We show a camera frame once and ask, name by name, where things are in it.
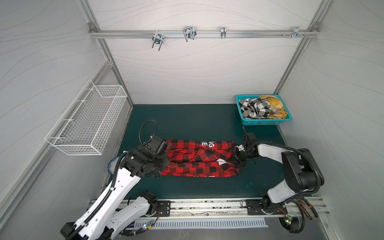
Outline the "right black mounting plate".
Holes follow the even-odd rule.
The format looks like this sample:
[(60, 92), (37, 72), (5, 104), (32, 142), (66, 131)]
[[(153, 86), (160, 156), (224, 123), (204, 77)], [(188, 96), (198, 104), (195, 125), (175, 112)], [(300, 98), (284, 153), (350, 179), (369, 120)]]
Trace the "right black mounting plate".
[(275, 204), (267, 198), (246, 200), (247, 213), (250, 216), (284, 215), (288, 211), (284, 203)]

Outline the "black white plaid shirt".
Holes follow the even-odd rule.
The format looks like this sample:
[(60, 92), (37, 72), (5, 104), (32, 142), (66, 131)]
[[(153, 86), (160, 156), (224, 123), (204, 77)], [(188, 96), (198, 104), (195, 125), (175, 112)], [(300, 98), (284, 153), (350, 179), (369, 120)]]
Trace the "black white plaid shirt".
[(239, 100), (241, 116), (246, 120), (266, 119), (272, 111), (271, 105), (258, 98)]

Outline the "black mounting plate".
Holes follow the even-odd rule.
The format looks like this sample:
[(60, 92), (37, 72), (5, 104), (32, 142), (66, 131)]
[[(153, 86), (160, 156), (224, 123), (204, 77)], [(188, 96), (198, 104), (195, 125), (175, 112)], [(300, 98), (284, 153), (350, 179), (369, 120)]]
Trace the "black mounting plate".
[(275, 204), (267, 198), (246, 200), (247, 213), (250, 216), (284, 215), (288, 211), (284, 203)]
[(171, 212), (171, 201), (157, 201), (150, 211), (150, 217), (169, 217)]

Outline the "orange black pliers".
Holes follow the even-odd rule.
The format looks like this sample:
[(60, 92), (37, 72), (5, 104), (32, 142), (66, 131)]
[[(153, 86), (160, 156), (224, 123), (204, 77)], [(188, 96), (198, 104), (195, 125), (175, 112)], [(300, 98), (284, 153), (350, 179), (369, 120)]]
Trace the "orange black pliers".
[(312, 220), (313, 217), (318, 218), (319, 214), (316, 211), (316, 209), (313, 207), (313, 205), (304, 197), (298, 198), (299, 205), (301, 206), (301, 209), (304, 211), (305, 216)]

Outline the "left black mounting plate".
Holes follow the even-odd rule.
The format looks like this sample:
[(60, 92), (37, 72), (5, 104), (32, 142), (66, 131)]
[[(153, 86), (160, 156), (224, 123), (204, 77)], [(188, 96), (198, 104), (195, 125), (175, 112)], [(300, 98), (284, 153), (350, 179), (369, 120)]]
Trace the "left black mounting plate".
[(171, 212), (171, 201), (157, 201), (150, 211), (150, 217), (169, 217)]

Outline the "metal u-bolt clamp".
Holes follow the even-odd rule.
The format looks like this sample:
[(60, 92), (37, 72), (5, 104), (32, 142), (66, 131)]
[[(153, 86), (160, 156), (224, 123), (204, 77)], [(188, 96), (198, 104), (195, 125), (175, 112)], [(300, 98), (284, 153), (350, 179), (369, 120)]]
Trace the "metal u-bolt clamp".
[(160, 33), (154, 33), (152, 37), (152, 48), (154, 48), (155, 45), (158, 46), (158, 51), (160, 51), (162, 44), (164, 42), (164, 37)]
[(194, 40), (196, 35), (197, 35), (196, 28), (192, 27), (192, 26), (186, 27), (183, 29), (183, 34), (184, 34), (186, 42), (188, 42), (189, 39)]

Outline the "blue white ceramic bowl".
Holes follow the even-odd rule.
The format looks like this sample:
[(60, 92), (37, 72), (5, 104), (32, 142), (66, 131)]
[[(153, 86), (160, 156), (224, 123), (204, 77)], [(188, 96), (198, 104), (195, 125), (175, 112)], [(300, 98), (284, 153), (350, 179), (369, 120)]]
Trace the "blue white ceramic bowl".
[(116, 165), (117, 165), (117, 161), (119, 159), (119, 156), (115, 157), (114, 159), (112, 159), (109, 164), (108, 164), (108, 172), (110, 175), (114, 175), (115, 174), (115, 168), (116, 168)]

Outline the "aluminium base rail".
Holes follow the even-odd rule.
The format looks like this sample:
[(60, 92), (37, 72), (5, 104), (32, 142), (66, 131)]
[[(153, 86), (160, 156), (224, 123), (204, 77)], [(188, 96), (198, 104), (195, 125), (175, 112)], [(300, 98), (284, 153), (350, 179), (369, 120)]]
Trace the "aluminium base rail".
[[(250, 216), (246, 209), (246, 200), (261, 198), (213, 198), (213, 199), (169, 199), (171, 212), (163, 219), (203, 219), (203, 218), (251, 218), (251, 217), (283, 217), (284, 215)], [(293, 204), (285, 204), (287, 215), (299, 217), (299, 208)]]

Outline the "metal U-bolt clamp middle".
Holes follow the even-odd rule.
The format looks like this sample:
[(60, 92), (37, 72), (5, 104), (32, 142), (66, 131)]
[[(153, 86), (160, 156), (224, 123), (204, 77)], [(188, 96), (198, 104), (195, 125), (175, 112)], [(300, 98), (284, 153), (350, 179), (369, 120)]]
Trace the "metal U-bolt clamp middle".
[(183, 34), (184, 34), (186, 42), (188, 42), (189, 39), (194, 40), (196, 35), (197, 35), (196, 28), (192, 27), (192, 26), (186, 27), (183, 29)]

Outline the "yellow plaid shirt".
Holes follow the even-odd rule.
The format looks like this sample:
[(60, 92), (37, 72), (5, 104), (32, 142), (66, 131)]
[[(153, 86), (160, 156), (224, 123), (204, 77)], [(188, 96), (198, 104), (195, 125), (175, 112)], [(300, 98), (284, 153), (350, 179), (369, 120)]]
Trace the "yellow plaid shirt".
[(270, 112), (267, 115), (268, 119), (286, 119), (288, 117), (288, 111), (280, 98), (272, 95), (263, 95), (258, 97), (258, 99), (269, 103)]

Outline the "red black plaid shirt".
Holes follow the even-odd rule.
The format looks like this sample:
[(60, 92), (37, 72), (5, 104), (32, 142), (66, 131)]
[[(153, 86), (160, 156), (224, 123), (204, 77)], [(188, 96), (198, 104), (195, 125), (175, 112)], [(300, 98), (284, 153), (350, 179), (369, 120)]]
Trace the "red black plaid shirt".
[(229, 178), (240, 173), (244, 164), (236, 160), (235, 142), (166, 140), (170, 164), (163, 176)]

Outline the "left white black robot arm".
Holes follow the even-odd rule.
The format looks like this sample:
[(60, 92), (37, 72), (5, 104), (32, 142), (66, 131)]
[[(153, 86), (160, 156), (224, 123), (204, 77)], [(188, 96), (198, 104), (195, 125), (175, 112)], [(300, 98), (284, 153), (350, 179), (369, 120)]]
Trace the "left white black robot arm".
[(112, 240), (136, 219), (153, 215), (158, 198), (149, 191), (120, 211), (117, 209), (142, 177), (160, 175), (168, 167), (167, 147), (166, 141), (153, 136), (139, 147), (123, 152), (115, 162), (107, 188), (78, 220), (62, 227), (61, 235), (67, 240)]

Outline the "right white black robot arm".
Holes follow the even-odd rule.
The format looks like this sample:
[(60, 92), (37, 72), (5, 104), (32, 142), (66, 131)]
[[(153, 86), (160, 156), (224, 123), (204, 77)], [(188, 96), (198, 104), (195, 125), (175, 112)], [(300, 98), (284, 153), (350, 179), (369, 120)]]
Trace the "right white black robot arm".
[(235, 147), (236, 161), (244, 164), (246, 160), (263, 157), (283, 166), (284, 180), (269, 189), (260, 202), (260, 208), (267, 214), (301, 194), (317, 193), (324, 185), (324, 176), (309, 149), (258, 141), (254, 133), (244, 132), (243, 138), (244, 143)]

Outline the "teal plastic basket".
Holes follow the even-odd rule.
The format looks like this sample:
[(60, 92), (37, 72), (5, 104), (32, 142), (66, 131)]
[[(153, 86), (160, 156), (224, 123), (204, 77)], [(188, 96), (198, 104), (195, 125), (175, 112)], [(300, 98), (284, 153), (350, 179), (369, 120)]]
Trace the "teal plastic basket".
[(286, 107), (284, 101), (282, 100), (282, 98), (278, 95), (272, 95), (272, 96), (276, 96), (278, 98), (280, 98), (283, 102), (283, 104), (285, 105), (287, 111), (288, 111), (288, 117), (286, 119), (254, 119), (254, 120), (246, 120), (244, 119), (242, 116), (241, 116), (241, 110), (240, 110), (240, 106), (239, 106), (239, 100), (242, 100), (242, 99), (250, 99), (250, 98), (258, 98), (260, 96), (263, 96), (263, 95), (237, 95), (236, 96), (236, 104), (237, 104), (237, 108), (238, 108), (238, 112), (239, 112), (239, 115), (240, 115), (240, 118), (241, 118), (241, 122), (244, 126), (261, 126), (261, 125), (279, 125), (283, 122), (286, 122), (286, 121), (290, 121), (292, 119), (292, 116), (288, 110), (288, 108)]

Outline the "metal U-bolt clamp left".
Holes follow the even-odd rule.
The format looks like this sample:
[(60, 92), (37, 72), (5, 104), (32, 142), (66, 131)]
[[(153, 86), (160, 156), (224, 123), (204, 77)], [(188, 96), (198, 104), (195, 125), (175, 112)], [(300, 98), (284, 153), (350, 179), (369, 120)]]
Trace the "metal U-bolt clamp left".
[(158, 46), (158, 51), (160, 51), (162, 44), (164, 42), (164, 37), (160, 33), (154, 33), (152, 37), (152, 48), (154, 48), (155, 45)]

